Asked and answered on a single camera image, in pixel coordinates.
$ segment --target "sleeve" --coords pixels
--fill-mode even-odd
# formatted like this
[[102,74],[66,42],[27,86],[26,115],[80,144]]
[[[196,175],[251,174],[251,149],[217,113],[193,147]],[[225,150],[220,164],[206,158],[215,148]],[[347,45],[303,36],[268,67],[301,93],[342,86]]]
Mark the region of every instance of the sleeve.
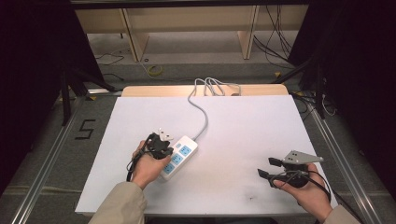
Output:
[[354,218],[348,211],[342,206],[336,206],[326,218],[323,224],[358,224],[359,221]]
[[123,182],[114,187],[99,206],[90,224],[144,224],[147,201],[135,183]]

